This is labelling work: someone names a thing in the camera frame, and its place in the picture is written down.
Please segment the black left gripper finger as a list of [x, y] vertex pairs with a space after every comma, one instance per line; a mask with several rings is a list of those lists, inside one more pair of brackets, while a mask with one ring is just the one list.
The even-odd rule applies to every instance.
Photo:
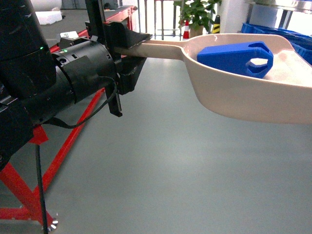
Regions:
[[116, 60], [117, 93], [125, 95], [135, 89], [139, 75], [147, 58], [123, 57]]
[[109, 49], [115, 47], [130, 49], [144, 41], [150, 40], [153, 35], [148, 33], [138, 33], [130, 30], [121, 22], [107, 23], [107, 46]]

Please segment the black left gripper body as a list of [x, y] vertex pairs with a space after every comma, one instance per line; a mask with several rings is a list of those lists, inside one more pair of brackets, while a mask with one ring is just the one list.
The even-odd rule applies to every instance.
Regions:
[[66, 40], [71, 41], [61, 38], [59, 50], [52, 53], [57, 74], [51, 94], [52, 117], [102, 88], [108, 91], [107, 103], [117, 93], [115, 63], [98, 37], [79, 37], [71, 46], [63, 45]]

